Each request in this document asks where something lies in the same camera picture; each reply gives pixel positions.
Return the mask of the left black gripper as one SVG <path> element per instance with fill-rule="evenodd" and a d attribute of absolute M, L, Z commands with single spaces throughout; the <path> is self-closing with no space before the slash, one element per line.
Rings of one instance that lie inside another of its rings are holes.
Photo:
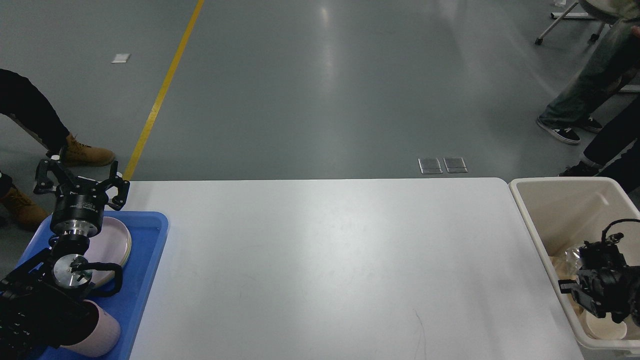
<path fill-rule="evenodd" d="M 33 193 L 55 194 L 50 230 L 56 235 L 75 234 L 86 237 L 98 235 L 103 228 L 105 206 L 120 211 L 128 200 L 131 183 L 118 171 L 119 162 L 110 164 L 109 176 L 94 185 L 94 192 L 74 192 L 78 188 L 76 176 L 64 164 L 68 146 L 55 155 L 39 161 L 35 171 Z M 116 194 L 109 198 L 112 188 Z"/>

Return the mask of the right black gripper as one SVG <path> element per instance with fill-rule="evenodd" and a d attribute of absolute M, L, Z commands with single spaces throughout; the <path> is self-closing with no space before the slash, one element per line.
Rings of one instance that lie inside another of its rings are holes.
<path fill-rule="evenodd" d="M 558 280 L 558 289 L 561 294 L 571 294 L 573 300 L 586 312 L 603 319 L 611 313 L 611 307 L 604 300 L 589 294 L 582 288 L 578 288 L 576 280 Z"/>

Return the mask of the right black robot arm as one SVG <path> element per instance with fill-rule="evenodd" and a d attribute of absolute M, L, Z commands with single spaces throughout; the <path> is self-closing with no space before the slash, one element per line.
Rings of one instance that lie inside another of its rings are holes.
<path fill-rule="evenodd" d="M 562 294 L 569 294 L 581 308 L 598 319 L 610 315 L 617 324 L 630 318 L 636 326 L 640 325 L 640 267 L 628 265 L 618 248 L 624 234 L 609 233 L 616 224 L 638 221 L 623 218 L 608 224 L 599 241 L 586 241 L 578 248 L 582 265 L 576 280 L 557 281 Z"/>

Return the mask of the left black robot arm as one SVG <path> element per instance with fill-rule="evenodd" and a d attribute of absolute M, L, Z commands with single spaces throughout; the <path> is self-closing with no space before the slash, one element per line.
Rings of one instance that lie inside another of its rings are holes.
<path fill-rule="evenodd" d="M 121 291 L 122 266 L 85 257 L 90 239 L 103 227 L 105 207 L 126 204 L 130 182 L 110 164 L 109 176 L 97 181 L 76 176 L 64 165 L 67 149 L 42 159 L 33 192 L 54 194 L 52 237 L 44 248 L 1 280 L 1 355 L 31 360 L 46 347 L 71 346 L 98 323 L 88 297 L 110 297 Z"/>

